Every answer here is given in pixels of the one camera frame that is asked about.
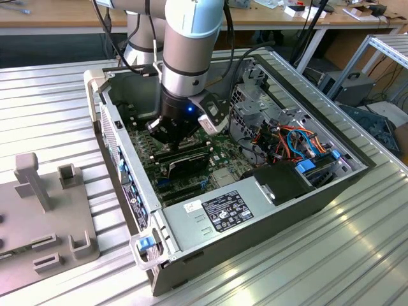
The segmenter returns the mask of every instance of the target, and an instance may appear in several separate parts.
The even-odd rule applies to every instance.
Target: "metal rack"
[[[367,48],[371,46],[383,53],[385,56],[393,59],[404,68],[408,69],[408,35],[368,35],[363,43],[360,45],[356,53],[348,62],[346,68],[344,68],[342,74],[334,83],[333,87],[327,93],[328,98],[333,99],[335,93],[338,91],[344,80],[349,75],[350,71],[354,68],[355,64],[360,60],[362,55],[367,51]],[[376,60],[376,56],[367,63],[366,67],[370,67]]]

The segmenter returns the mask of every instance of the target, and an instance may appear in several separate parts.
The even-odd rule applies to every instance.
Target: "blue cable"
[[[317,156],[320,155],[320,152],[315,148],[315,146],[313,146],[312,142],[310,141],[309,136],[307,136],[307,134],[306,134],[305,132],[300,131],[299,129],[294,129],[294,130],[290,131],[290,132],[288,133],[288,136],[286,137],[286,138],[287,138],[287,141],[288,141],[289,148],[290,148],[294,153],[296,153],[296,154],[302,156],[303,159],[305,159],[305,156],[304,156],[301,152],[295,150],[295,149],[293,148],[293,146],[292,146],[290,136],[291,136],[291,133],[293,133],[293,132],[297,132],[297,133],[301,134],[301,135],[306,139],[306,141],[307,141],[307,143],[309,144],[310,148],[312,149],[313,153],[315,153],[315,155],[317,155]]]
[[[305,156],[304,156],[301,152],[295,150],[295,149],[292,147],[292,143],[291,143],[291,133],[292,133],[292,132],[294,132],[294,131],[290,131],[290,132],[288,133],[287,137],[286,137],[286,141],[287,141],[287,143],[288,143],[288,145],[289,145],[289,149],[291,149],[294,153],[300,155],[303,159],[305,159]]]

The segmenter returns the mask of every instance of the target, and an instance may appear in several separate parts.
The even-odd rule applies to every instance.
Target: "white plastic handle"
[[[155,266],[160,265],[161,263],[164,263],[165,261],[168,260],[168,253],[166,251],[167,247],[166,247],[166,245],[164,243],[162,243],[162,246],[164,248],[163,253],[159,257],[157,257],[155,259],[152,259],[152,260],[149,260],[149,261],[144,261],[142,259],[142,257],[140,256],[140,251],[139,251],[139,248],[137,246],[137,242],[140,239],[147,238],[147,237],[152,236],[152,235],[153,235],[153,229],[152,228],[147,228],[146,230],[142,231],[141,233],[133,235],[130,238],[129,246],[130,246],[130,249],[132,250],[133,257],[135,259],[135,262],[136,262],[137,266],[143,271],[150,270],[150,269],[154,268]]]

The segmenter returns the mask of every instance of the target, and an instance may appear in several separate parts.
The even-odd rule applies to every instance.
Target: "power supply unit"
[[[340,76],[341,71],[327,72],[321,78],[318,88],[323,94],[327,94]],[[349,106],[358,106],[360,102],[367,97],[371,89],[375,86],[375,81],[366,76],[361,71],[354,70],[344,80],[333,101],[340,102]]]

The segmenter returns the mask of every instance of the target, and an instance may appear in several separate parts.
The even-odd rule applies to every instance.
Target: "blue drive bracket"
[[[306,159],[304,161],[300,161],[296,166],[296,169],[299,170],[300,173],[305,173],[306,171],[315,167],[315,164],[310,159]]]
[[[338,150],[332,150],[331,154],[335,159],[339,159],[342,155]]]

